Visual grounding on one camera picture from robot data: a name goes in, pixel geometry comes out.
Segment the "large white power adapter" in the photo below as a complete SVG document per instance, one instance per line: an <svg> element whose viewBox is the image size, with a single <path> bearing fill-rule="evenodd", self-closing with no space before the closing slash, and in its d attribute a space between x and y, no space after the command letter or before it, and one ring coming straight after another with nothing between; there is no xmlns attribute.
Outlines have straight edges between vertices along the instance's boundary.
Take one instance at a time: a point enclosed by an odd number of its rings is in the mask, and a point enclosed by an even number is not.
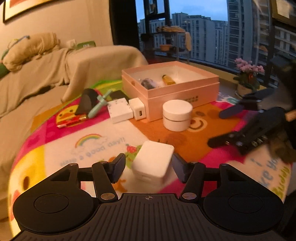
<svg viewBox="0 0 296 241"><path fill-rule="evenodd" d="M132 162L133 174L151 184L164 184L174 150L169 144L145 141Z"/></svg>

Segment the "white round cream jar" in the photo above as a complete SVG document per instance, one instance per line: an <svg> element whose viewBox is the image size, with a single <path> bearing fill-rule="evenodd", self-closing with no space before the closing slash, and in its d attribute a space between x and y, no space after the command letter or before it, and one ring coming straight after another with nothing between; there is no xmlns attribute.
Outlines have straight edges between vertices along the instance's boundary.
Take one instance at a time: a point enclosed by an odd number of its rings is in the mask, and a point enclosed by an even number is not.
<svg viewBox="0 0 296 241"><path fill-rule="evenodd" d="M173 132L182 132L189 128L193 106L184 100L174 99L163 104L163 125Z"/></svg>

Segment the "teal plastic tool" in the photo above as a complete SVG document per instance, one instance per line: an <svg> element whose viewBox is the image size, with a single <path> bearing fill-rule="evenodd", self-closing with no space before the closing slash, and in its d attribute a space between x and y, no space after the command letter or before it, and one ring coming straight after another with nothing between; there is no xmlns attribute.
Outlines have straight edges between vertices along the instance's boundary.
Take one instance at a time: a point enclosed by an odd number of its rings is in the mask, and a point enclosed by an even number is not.
<svg viewBox="0 0 296 241"><path fill-rule="evenodd" d="M88 113L88 118L94 118L104 106L107 106L108 101L106 99L112 92L113 90L109 89L104 95L99 95L97 97L98 103Z"/></svg>

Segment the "amber small bottle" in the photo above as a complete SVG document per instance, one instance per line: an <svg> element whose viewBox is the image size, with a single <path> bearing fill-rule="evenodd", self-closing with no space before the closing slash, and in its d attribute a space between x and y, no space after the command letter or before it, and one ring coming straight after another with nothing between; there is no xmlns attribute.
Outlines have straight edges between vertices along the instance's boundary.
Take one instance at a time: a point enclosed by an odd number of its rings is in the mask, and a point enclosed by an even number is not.
<svg viewBox="0 0 296 241"><path fill-rule="evenodd" d="M166 86L176 84L176 82L168 75L163 75L162 80Z"/></svg>

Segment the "colourful cartoon play mat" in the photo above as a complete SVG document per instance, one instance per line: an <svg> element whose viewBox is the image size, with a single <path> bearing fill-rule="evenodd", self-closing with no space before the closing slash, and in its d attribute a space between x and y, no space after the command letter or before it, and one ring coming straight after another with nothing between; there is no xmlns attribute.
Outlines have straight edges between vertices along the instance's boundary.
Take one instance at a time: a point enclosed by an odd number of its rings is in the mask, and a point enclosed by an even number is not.
<svg viewBox="0 0 296 241"><path fill-rule="evenodd" d="M93 120L58 129L57 115L22 146L9 181L14 240L295 240L292 164L268 144L246 155L233 145L210 148L208 139L242 129L257 114L219 113L237 103L224 95L194 108L180 133L162 121L112 123L106 108ZM165 183L135 177L132 162L145 141L174 146L188 163L206 166L198 200L179 200L185 184L169 168ZM112 184L118 200L96 197L92 165L126 156Z"/></svg>

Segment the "pink potted flowers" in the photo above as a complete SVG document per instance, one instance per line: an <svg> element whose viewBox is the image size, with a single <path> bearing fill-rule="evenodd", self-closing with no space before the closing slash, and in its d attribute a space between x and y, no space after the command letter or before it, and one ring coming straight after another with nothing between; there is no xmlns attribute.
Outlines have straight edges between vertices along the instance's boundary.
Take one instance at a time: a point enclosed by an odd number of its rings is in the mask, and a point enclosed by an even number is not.
<svg viewBox="0 0 296 241"><path fill-rule="evenodd" d="M252 64L252 61L246 61L242 58L236 58L234 62L239 70L239 74L236 77L238 80L237 94L244 96L259 90L260 84L257 80L257 75L265 73L263 66Z"/></svg>

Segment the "red lighter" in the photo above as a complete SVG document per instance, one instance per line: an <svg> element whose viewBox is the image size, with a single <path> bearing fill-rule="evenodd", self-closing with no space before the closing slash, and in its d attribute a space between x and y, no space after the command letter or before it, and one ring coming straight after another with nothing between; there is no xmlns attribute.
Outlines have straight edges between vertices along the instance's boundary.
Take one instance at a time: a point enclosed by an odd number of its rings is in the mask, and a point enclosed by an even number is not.
<svg viewBox="0 0 296 241"><path fill-rule="evenodd" d="M68 118L66 120L62 120L56 124L57 128L65 128L73 125L77 125L87 119L85 114L83 115L75 115L72 118Z"/></svg>

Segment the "white square box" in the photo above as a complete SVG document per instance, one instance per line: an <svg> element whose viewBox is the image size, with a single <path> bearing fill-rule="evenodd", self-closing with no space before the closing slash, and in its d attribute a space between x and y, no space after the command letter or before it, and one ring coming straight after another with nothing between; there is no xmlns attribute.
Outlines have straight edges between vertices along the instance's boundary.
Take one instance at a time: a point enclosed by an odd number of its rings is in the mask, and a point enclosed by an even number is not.
<svg viewBox="0 0 296 241"><path fill-rule="evenodd" d="M119 123L133 118L133 111L125 98L109 101L107 108L113 123Z"/></svg>

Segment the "small white usb charger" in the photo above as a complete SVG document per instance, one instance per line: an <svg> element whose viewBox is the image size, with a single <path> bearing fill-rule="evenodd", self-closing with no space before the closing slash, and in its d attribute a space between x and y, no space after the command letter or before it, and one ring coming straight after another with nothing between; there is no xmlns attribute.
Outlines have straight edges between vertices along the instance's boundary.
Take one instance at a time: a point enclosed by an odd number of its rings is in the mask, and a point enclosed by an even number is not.
<svg viewBox="0 0 296 241"><path fill-rule="evenodd" d="M139 98L133 98L128 101L136 121L146 118L145 105Z"/></svg>

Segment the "black curved plastic holder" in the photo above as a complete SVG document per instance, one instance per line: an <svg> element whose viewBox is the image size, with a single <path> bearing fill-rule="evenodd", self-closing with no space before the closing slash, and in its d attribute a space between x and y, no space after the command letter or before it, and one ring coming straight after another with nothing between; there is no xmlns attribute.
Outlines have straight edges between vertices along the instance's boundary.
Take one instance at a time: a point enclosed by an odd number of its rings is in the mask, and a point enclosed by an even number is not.
<svg viewBox="0 0 296 241"><path fill-rule="evenodd" d="M84 89L75 115L86 114L92 110L97 103L98 92L94 89Z"/></svg>

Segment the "pink cardboard gift box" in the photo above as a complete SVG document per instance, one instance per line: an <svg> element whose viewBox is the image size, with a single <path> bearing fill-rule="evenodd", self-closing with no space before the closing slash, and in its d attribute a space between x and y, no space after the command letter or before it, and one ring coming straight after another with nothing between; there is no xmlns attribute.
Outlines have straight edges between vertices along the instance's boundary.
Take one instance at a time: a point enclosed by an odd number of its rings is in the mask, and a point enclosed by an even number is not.
<svg viewBox="0 0 296 241"><path fill-rule="evenodd" d="M170 76L176 84L166 86L163 75ZM159 88L144 88L141 81L145 78L151 78ZM161 119L163 104L172 99L185 100L193 107L216 101L219 84L218 75L178 61L122 70L124 92L129 98L139 98L144 103L148 121Z"/></svg>

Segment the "green digital clock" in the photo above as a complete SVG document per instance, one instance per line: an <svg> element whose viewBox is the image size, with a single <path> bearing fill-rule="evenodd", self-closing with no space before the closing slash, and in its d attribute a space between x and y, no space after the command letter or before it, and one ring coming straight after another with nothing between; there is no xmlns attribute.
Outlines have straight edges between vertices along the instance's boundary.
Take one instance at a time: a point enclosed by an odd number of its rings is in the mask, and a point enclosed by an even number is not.
<svg viewBox="0 0 296 241"><path fill-rule="evenodd" d="M82 48L87 48L87 47L96 47L96 44L94 41L82 42L77 44L75 49L80 50Z"/></svg>

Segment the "black metal balcony shelf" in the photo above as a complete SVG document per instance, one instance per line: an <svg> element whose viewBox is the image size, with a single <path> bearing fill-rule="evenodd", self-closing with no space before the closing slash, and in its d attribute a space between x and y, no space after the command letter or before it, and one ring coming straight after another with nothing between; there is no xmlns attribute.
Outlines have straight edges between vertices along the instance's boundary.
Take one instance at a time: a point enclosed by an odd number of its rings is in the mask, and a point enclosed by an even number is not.
<svg viewBox="0 0 296 241"><path fill-rule="evenodd" d="M143 1L144 18L138 23L140 50L152 58L165 56L189 62L191 34L189 15L170 13L169 1Z"/></svg>

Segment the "green plush pillow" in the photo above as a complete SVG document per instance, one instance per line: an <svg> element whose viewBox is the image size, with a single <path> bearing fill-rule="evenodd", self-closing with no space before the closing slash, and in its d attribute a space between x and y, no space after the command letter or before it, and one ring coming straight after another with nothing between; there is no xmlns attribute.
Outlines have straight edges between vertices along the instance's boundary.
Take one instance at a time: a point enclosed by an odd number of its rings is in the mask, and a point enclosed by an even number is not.
<svg viewBox="0 0 296 241"><path fill-rule="evenodd" d="M9 49L6 49L6 51L3 52L1 57L1 63L0 63L0 78L5 77L7 74L10 73L10 71L6 68L6 66L3 63L4 57L8 54Z"/></svg>

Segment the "framed red wall picture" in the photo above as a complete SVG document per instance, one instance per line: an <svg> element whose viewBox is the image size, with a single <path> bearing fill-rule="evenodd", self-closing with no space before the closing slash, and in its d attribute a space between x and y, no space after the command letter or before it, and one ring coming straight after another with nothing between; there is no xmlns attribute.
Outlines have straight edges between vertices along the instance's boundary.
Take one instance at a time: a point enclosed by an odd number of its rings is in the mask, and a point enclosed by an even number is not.
<svg viewBox="0 0 296 241"><path fill-rule="evenodd" d="M53 0L7 0L3 5L3 23L27 12L30 9L52 2Z"/></svg>

